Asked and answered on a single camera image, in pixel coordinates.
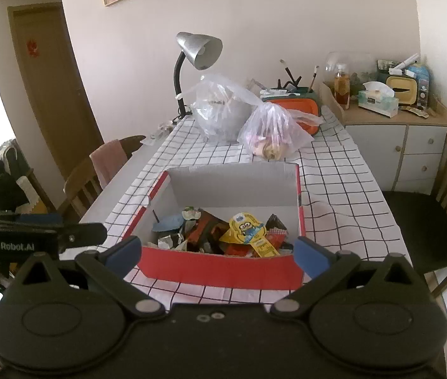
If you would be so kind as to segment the small clear plastic bag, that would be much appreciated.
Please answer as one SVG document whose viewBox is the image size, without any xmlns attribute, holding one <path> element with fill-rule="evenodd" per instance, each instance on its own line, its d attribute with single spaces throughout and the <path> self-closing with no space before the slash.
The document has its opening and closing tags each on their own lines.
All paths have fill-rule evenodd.
<svg viewBox="0 0 447 379">
<path fill-rule="evenodd" d="M 255 108 L 237 137 L 247 151 L 268 161 L 287 158 L 313 140 L 289 111 L 271 102 Z"/>
</svg>

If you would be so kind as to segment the wooden chair right side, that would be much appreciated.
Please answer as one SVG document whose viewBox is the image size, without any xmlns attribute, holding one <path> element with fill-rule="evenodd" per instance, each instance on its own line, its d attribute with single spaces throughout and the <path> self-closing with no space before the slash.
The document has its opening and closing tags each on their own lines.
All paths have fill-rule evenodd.
<svg viewBox="0 0 447 379">
<path fill-rule="evenodd" d="M 385 192 L 414 270 L 425 276 L 447 268 L 447 135 L 431 193 Z M 447 275 L 432 294 L 447 289 Z"/>
</svg>

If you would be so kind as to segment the yellow tissue holder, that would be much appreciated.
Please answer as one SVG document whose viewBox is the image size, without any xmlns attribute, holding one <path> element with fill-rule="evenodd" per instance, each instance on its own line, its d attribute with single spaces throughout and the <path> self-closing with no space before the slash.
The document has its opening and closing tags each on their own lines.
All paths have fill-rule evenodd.
<svg viewBox="0 0 447 379">
<path fill-rule="evenodd" d="M 418 91 L 416 79 L 389 75 L 386 84 L 394 91 L 395 98 L 398 99 L 400 105 L 412 106 L 416 104 Z"/>
</svg>

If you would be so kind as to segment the wooden chair left side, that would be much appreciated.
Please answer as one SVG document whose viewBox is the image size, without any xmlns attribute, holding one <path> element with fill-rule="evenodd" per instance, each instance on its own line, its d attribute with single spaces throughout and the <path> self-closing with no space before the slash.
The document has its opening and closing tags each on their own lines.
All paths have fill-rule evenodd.
<svg viewBox="0 0 447 379">
<path fill-rule="evenodd" d="M 133 135 L 119 140 L 127 154 L 127 162 L 143 146 L 142 141 L 145 139 L 145 135 Z M 90 155 L 73 169 L 66 179 L 63 192 L 66 198 L 58 212 L 67 221 L 74 221 L 76 218 L 81 219 L 103 192 Z"/>
</svg>

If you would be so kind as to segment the green tissue box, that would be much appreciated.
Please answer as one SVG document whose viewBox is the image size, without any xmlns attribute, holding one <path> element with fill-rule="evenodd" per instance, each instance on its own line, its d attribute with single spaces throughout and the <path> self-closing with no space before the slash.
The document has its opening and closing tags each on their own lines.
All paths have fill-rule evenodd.
<svg viewBox="0 0 447 379">
<path fill-rule="evenodd" d="M 398 114 L 398 99 L 391 87 L 380 81 L 368 81 L 363 86 L 357 96 L 360 108 L 389 118 Z"/>
</svg>

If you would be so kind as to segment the brown wooden door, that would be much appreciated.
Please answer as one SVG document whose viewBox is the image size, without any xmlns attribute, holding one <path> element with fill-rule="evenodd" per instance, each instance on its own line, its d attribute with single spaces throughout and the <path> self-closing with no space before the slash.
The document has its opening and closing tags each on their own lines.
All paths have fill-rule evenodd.
<svg viewBox="0 0 447 379">
<path fill-rule="evenodd" d="M 80 77 L 60 3 L 8 8 L 14 51 L 26 94 L 63 178 L 103 137 Z"/>
</svg>

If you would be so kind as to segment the wooden chair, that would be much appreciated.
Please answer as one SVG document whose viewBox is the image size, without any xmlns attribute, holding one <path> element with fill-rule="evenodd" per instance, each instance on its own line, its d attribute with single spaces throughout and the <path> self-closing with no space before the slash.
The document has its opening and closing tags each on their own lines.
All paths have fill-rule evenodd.
<svg viewBox="0 0 447 379">
<path fill-rule="evenodd" d="M 425 276 L 447 268 L 447 135 L 431 193 L 385 192 L 414 270 Z M 447 275 L 432 294 L 447 289 Z"/>
<path fill-rule="evenodd" d="M 143 146 L 142 141 L 145 139 L 145 135 L 133 135 L 119 140 L 127 154 L 127 162 Z M 103 192 L 90 155 L 73 169 L 66 179 L 63 192 L 66 198 L 58 212 L 67 221 L 74 221 L 76 218 L 81 219 Z"/>
</svg>

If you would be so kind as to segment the large clear plastic bag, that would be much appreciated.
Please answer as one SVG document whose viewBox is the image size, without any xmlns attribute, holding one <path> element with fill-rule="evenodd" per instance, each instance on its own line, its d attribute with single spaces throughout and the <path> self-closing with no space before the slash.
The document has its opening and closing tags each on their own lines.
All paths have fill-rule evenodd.
<svg viewBox="0 0 447 379">
<path fill-rule="evenodd" d="M 262 105 L 261 99 L 247 88 L 219 74 L 206 74 L 191 88 L 178 93 L 184 100 L 192 93 L 189 106 L 197 128 L 206 141 L 232 144 L 253 112 Z"/>
</svg>

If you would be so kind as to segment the pink cloth on chair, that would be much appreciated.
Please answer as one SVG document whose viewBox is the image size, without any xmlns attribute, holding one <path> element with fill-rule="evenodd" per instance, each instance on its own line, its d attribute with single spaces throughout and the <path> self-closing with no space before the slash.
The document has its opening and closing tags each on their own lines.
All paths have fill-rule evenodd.
<svg viewBox="0 0 447 379">
<path fill-rule="evenodd" d="M 127 163 L 127 154 L 119 140 L 109 141 L 90 155 L 100 186 L 104 189 Z"/>
</svg>

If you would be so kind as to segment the silver desk lamp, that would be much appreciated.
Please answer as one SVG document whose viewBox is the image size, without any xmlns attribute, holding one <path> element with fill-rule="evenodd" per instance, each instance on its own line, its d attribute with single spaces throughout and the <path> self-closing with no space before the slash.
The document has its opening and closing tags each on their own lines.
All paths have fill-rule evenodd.
<svg viewBox="0 0 447 379">
<path fill-rule="evenodd" d="M 217 37 L 189 32 L 178 32 L 176 43 L 181 52 L 175 63 L 173 83 L 178 104 L 178 118 L 181 120 L 187 115 L 186 105 L 181 97 L 182 65 L 185 61 L 189 61 L 196 70 L 207 70 L 219 59 L 224 45 L 223 41 Z"/>
</svg>

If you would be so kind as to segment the red cardboard box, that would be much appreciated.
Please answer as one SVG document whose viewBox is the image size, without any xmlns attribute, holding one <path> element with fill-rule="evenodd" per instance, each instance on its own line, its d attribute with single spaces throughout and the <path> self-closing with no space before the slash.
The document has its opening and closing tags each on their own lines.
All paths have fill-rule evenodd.
<svg viewBox="0 0 447 379">
<path fill-rule="evenodd" d="M 180 283 L 240 289 L 295 290 L 303 271 L 293 255 L 272 258 L 237 257 L 153 247 L 155 223 L 187 206 L 200 208 L 228 222 L 247 212 L 266 222 L 275 214 L 293 242 L 305 232 L 301 205 L 300 168 L 295 163 L 230 163 L 165 170 L 147 196 L 125 234 L 135 235 L 143 248 L 142 273 Z"/>
</svg>

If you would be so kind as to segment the blue cookie packet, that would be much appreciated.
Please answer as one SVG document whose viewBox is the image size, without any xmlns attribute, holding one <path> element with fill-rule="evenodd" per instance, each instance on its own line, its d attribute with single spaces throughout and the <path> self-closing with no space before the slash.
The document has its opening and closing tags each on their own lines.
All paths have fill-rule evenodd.
<svg viewBox="0 0 447 379">
<path fill-rule="evenodd" d="M 171 216 L 165 216 L 155 223 L 152 227 L 152 231 L 155 233 L 165 232 L 177 232 L 185 223 L 185 219 L 182 214 L 175 214 Z"/>
</svg>

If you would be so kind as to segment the yellow minion snack packet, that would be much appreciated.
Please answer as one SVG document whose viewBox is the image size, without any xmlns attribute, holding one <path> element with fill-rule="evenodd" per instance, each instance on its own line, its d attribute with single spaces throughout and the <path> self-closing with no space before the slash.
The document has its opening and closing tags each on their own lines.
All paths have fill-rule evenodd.
<svg viewBox="0 0 447 379">
<path fill-rule="evenodd" d="M 219 243 L 224 254 L 237 257 L 278 257 L 279 251 L 267 239 L 266 225 L 247 212 L 234 215 Z"/>
</svg>

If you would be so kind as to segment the white black grid tablecloth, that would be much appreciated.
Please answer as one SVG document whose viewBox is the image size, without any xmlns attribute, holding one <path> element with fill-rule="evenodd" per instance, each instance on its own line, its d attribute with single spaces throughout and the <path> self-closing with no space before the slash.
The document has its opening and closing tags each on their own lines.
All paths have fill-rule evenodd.
<svg viewBox="0 0 447 379">
<path fill-rule="evenodd" d="M 327 114 L 313 143 L 285 162 L 266 162 L 240 145 L 204 142 L 191 118 L 179 122 L 159 146 L 131 158 L 85 213 L 107 230 L 103 251 L 139 237 L 140 260 L 127 281 L 161 302 L 272 304 L 307 280 L 292 255 L 237 257 L 163 250 L 153 227 L 192 206 L 205 217 L 230 222 L 237 214 L 255 224 L 277 216 L 287 241 L 304 236 L 329 251 L 382 260 L 407 255 L 395 222 L 350 135 Z"/>
</svg>

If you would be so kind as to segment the white sideboard cabinet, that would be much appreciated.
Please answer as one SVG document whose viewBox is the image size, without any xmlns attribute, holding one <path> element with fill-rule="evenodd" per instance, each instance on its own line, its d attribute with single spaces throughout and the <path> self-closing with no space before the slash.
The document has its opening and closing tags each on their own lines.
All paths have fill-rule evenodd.
<svg viewBox="0 0 447 379">
<path fill-rule="evenodd" d="M 336 66 L 350 75 L 350 107 L 334 98 Z M 358 93 L 368 81 L 386 84 L 389 75 L 417 81 L 415 105 L 399 105 L 389 118 L 358 106 Z M 430 74 L 419 54 L 398 62 L 377 60 L 368 52 L 332 51 L 326 57 L 319 85 L 322 103 L 346 128 L 383 191 L 429 193 L 438 171 L 447 135 L 447 107 L 430 93 Z"/>
</svg>

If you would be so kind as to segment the green pen holder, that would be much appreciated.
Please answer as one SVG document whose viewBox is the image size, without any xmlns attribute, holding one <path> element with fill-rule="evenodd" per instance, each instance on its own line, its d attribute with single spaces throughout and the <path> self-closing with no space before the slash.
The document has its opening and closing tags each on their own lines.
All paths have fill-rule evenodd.
<svg viewBox="0 0 447 379">
<path fill-rule="evenodd" d="M 273 99 L 313 99 L 314 101 L 317 101 L 318 96 L 314 90 L 314 82 L 316 81 L 320 66 L 316 65 L 314 67 L 314 72 L 309 85 L 307 87 L 302 87 L 301 81 L 303 77 L 300 75 L 295 78 L 289 65 L 284 59 L 280 59 L 279 62 L 284 67 L 289 79 L 285 83 L 278 79 L 276 87 L 262 88 L 260 90 L 260 98 L 262 101 L 273 101 Z"/>
</svg>

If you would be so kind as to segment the dark brown snack packet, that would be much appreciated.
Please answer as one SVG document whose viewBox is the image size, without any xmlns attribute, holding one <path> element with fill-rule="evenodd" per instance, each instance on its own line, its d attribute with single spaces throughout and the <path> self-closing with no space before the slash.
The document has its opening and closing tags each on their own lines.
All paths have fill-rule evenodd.
<svg viewBox="0 0 447 379">
<path fill-rule="evenodd" d="M 266 230 L 271 232 L 287 233 L 288 230 L 279 217 L 272 214 L 266 222 Z"/>
</svg>

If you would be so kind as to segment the amber liquid bottle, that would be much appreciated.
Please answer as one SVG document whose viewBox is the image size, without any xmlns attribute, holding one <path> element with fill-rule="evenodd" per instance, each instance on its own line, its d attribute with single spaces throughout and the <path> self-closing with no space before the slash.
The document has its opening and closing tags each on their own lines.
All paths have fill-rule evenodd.
<svg viewBox="0 0 447 379">
<path fill-rule="evenodd" d="M 346 64 L 339 63 L 336 66 L 333 85 L 334 98 L 344 110 L 347 110 L 350 107 L 350 75 Z"/>
</svg>

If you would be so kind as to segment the orange snack packet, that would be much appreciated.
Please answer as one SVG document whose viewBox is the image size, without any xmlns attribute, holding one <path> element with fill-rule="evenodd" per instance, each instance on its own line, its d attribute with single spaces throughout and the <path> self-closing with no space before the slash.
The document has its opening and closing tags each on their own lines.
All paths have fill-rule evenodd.
<svg viewBox="0 0 447 379">
<path fill-rule="evenodd" d="M 220 239 L 229 229 L 228 222 L 202 210 L 200 218 L 186 234 L 187 251 L 223 255 Z"/>
</svg>

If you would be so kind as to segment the orange lidded container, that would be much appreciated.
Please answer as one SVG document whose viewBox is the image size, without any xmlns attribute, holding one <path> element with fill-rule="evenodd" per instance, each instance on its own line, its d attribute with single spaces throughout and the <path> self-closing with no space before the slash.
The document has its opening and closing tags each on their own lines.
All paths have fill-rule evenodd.
<svg viewBox="0 0 447 379">
<path fill-rule="evenodd" d="M 320 106 L 314 99 L 283 97 L 265 99 L 265 102 L 271 102 L 289 111 L 298 125 L 311 135 L 317 134 L 324 121 L 321 117 Z"/>
</svg>

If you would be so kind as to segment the green white egg-shaped packet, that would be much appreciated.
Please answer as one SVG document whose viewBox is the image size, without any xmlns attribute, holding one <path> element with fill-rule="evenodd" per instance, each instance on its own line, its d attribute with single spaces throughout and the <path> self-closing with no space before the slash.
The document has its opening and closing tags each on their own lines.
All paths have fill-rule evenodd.
<svg viewBox="0 0 447 379">
<path fill-rule="evenodd" d="M 187 206 L 183 209 L 181 215 L 185 221 L 198 221 L 202 216 L 202 211 L 193 206 Z"/>
</svg>

